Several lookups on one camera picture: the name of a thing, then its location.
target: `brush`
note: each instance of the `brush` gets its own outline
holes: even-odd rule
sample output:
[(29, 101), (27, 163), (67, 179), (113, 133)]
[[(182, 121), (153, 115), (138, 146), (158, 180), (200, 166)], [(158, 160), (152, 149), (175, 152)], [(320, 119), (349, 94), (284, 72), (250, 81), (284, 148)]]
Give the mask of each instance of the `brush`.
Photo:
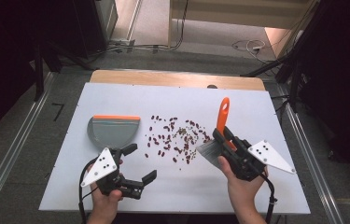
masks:
[[(224, 135), (224, 127), (230, 112), (230, 98), (225, 97), (221, 101), (217, 116), (217, 129)], [(235, 148), (232, 142), (227, 142), (231, 148)], [(210, 163), (220, 169), (217, 157), (221, 155), (221, 145), (216, 140), (210, 140), (201, 146), (196, 147), (197, 151), (205, 157)]]

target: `table surface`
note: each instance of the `table surface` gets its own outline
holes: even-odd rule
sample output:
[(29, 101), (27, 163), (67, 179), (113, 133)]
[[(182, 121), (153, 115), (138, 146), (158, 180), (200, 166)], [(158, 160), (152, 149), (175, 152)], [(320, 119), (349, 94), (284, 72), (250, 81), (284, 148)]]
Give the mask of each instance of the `table surface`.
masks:
[(178, 72), (98, 70), (93, 72), (91, 82), (195, 88), (215, 85), (223, 90), (265, 91), (262, 80), (257, 77), (225, 77)]
[[(216, 85), (220, 90), (208, 90), (208, 85)], [(181, 100), (190, 96), (199, 100)], [(124, 164), (120, 170), (125, 177), (138, 180), (157, 169), (158, 177), (146, 186), (141, 200), (124, 199), (119, 204), (119, 211), (233, 213), (225, 176), (205, 158), (197, 155), (186, 164), (178, 157), (181, 155), (173, 151), (167, 151), (167, 156), (163, 158), (157, 156), (159, 147), (147, 147), (148, 137), (154, 133), (148, 131), (149, 127), (161, 130), (163, 125), (152, 120), (151, 114), (160, 114), (163, 119), (178, 116), (179, 126), (185, 126), (185, 119), (196, 120), (201, 127), (213, 131), (217, 110), (224, 96), (230, 96), (232, 101), (228, 118), (231, 130), (252, 145), (264, 137), (294, 166), (269, 93), (264, 90), (259, 78), (152, 71), (95, 71), (91, 83), (85, 85), (81, 94), (39, 209), (77, 210), (76, 186), (83, 166), (80, 164), (88, 162), (101, 151), (88, 139), (84, 121), (96, 113), (130, 115), (130, 111), (137, 111), (141, 123), (133, 141), (139, 148), (123, 158)], [(173, 163), (172, 157), (178, 157), (179, 162)], [(297, 175), (270, 168), (270, 179), (275, 184), (275, 196), (279, 200), (274, 208), (275, 213), (310, 213)], [(88, 191), (88, 188), (84, 188), (83, 194)], [(259, 212), (266, 212), (269, 195), (268, 186), (264, 184), (256, 197)], [(86, 198), (84, 204), (86, 210), (91, 209), (90, 198)]]

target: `wire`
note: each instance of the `wire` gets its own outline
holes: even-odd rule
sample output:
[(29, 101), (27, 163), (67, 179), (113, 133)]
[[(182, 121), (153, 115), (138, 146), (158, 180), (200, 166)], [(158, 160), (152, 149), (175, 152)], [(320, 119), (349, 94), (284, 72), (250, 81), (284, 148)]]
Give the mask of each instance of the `wire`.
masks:
[(268, 179), (268, 177), (266, 175), (264, 175), (263, 173), (260, 173), (259, 170), (251, 163), (251, 161), (248, 161), (247, 165), (256, 174), (261, 176), (265, 180), (265, 182), (267, 182), (268, 187), (270, 188), (270, 191), (271, 191), (270, 204), (268, 205), (267, 216), (265, 217), (265, 222), (269, 224), (271, 222), (271, 217), (272, 217), (272, 214), (273, 214), (273, 207), (274, 207), (275, 203), (277, 202), (277, 199), (274, 198), (274, 186), (273, 186), (273, 183)]
[(272, 96), (271, 99), (283, 99), (283, 98), (288, 98), (290, 95), (281, 95), (281, 96)]
[(282, 121), (283, 121), (283, 114), (285, 113), (285, 109), (286, 109), (286, 105), (290, 103), (290, 99), (289, 96), (288, 98), (282, 103), (281, 106), (279, 106), (277, 109), (275, 109), (275, 112), (277, 112), (278, 110), (280, 110), (280, 114), (279, 114), (279, 124), (282, 127)]
[(79, 210), (79, 213), (81, 214), (81, 218), (82, 218), (82, 223), (83, 224), (86, 224), (87, 223), (87, 215), (85, 214), (85, 209), (84, 209), (84, 203), (82, 202), (82, 200), (88, 196), (89, 194), (85, 195), (84, 197), (82, 196), (82, 188), (81, 188), (81, 183), (82, 183), (82, 180), (84, 178), (84, 175), (85, 173), (87, 172), (88, 170), (88, 167), (90, 167), (90, 165), (94, 164), (96, 162), (96, 160), (98, 159), (98, 157), (96, 157), (95, 159), (89, 161), (84, 169), (82, 169), (82, 172), (81, 172), (81, 176), (79, 177), (79, 184), (78, 184), (78, 199), (79, 199), (79, 202), (78, 202), (78, 210)]
[(267, 48), (271, 48), (272, 46), (277, 45), (277, 44), (279, 44), (280, 42), (282, 42), (282, 40), (283, 40), (288, 34), (290, 34), (291, 30), (292, 30), (294, 27), (296, 27), (297, 25), (299, 25), (299, 24), (300, 24), (301, 22), (303, 22), (305, 19), (309, 18), (309, 17), (311, 16), (311, 14), (312, 14), (312, 13), (310, 13), (310, 11), (307, 10), (307, 11), (305, 12), (305, 14), (303, 14), (302, 19), (300, 19), (298, 22), (294, 23), (294, 25), (292, 25), (292, 26), (290, 27), (290, 29), (288, 29), (288, 31), (282, 36), (282, 38), (280, 38), (279, 41), (277, 41), (277, 42), (274, 43), (274, 44), (271, 44), (270, 46), (267, 46)]
[(250, 51), (248, 45), (250, 44), (250, 42), (255, 42), (255, 41), (259, 41), (259, 42), (261, 42), (261, 43), (263, 44), (263, 45), (261, 46), (260, 49), (264, 48), (264, 46), (265, 46), (265, 42), (264, 42), (264, 41), (262, 41), (262, 40), (249, 40), (249, 41), (247, 41), (247, 43), (246, 43), (247, 52), (249, 52), (249, 54), (250, 54), (251, 56), (253, 56), (255, 59), (259, 60), (260, 62), (262, 62), (262, 63), (267, 63), (267, 62), (261, 60), (259, 57), (257, 57), (257, 54), (259, 53), (260, 49), (257, 50), (257, 53), (256, 53), (256, 54), (254, 54), (254, 53), (252, 53), (252, 52)]
[(86, 197), (88, 197), (89, 195), (91, 195), (94, 191), (96, 191), (98, 189), (98, 187), (96, 187), (95, 189), (91, 190), (91, 192), (89, 192), (88, 194), (84, 195), (84, 197), (82, 197), (82, 200), (84, 200)]
[(116, 51), (119, 49), (160, 49), (160, 50), (176, 50), (178, 49), (181, 44), (183, 43), (183, 37), (184, 37), (184, 24), (186, 21), (186, 16), (187, 16), (187, 9), (189, 7), (189, 0), (187, 0), (186, 5), (184, 7), (183, 11), (183, 17), (181, 20), (181, 34), (180, 34), (180, 39), (176, 42), (174, 46), (171, 46), (168, 48), (166, 45), (133, 45), (133, 46), (127, 46), (127, 45), (122, 45), (119, 43), (116, 43), (115, 47), (112, 47), (110, 49), (107, 49), (105, 51), (99, 52), (99, 54), (104, 53), (104, 52), (109, 52), (109, 51)]

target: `orange brush handle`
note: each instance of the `orange brush handle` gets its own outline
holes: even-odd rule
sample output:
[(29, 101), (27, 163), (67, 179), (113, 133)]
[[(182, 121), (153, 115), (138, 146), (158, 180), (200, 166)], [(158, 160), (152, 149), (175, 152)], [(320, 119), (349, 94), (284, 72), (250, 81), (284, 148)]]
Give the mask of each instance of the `orange brush handle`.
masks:
[[(230, 98), (225, 97), (221, 101), (220, 109), (218, 110), (217, 126), (218, 131), (224, 136), (224, 127), (227, 122), (228, 113), (230, 112)], [(232, 142), (227, 141), (231, 148), (235, 148)]]

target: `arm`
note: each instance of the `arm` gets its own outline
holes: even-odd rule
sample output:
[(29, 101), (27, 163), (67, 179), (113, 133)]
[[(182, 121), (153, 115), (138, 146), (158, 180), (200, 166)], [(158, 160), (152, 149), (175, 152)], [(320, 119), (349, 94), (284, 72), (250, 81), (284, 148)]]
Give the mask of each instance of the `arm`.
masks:
[(221, 171), (228, 179), (228, 193), (239, 223), (265, 223), (265, 220), (259, 214), (254, 204), (254, 198), (264, 182), (262, 177), (258, 176), (251, 182), (238, 179), (224, 157), (219, 156), (218, 162), (221, 165)]
[[(96, 183), (91, 184), (91, 190), (96, 189)], [(113, 190), (108, 196), (97, 189), (92, 193), (93, 208), (88, 219), (88, 224), (111, 224), (117, 215), (119, 201), (122, 200), (122, 192)]]

